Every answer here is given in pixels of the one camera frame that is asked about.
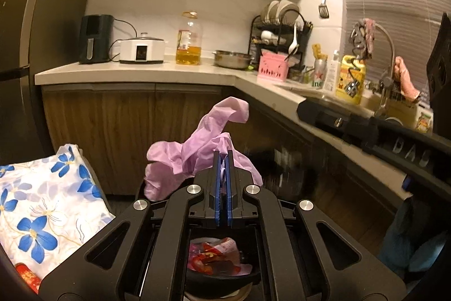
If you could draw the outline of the blue gloved right hand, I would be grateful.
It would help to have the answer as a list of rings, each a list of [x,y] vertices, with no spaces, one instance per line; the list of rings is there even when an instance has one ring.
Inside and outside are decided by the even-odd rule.
[[[378,259],[402,278],[429,270],[448,237],[443,207],[413,195],[404,200],[388,228]]]

